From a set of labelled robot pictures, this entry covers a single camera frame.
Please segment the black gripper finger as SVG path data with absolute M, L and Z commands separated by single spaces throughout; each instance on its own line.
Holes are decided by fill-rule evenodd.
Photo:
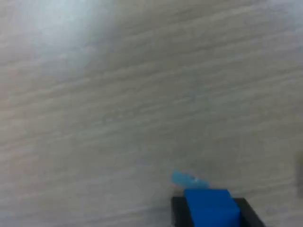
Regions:
M 240 227 L 265 227 L 245 198 L 233 198 L 240 209 Z
M 171 198 L 172 225 L 174 227 L 191 227 L 192 218 L 184 197 L 174 196 Z

